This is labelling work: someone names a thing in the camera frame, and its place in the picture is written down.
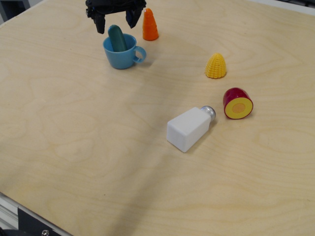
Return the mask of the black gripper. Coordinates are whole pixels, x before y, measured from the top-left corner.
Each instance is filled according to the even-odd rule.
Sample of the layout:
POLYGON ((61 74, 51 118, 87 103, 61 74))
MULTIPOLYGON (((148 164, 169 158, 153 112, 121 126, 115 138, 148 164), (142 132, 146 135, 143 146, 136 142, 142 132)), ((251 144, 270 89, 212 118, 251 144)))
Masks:
POLYGON ((86 13, 88 17, 94 15, 96 30, 100 34, 105 31, 105 15, 118 12, 126 13, 126 21, 132 29, 136 26, 143 8, 146 7, 145 0, 87 0, 86 13))

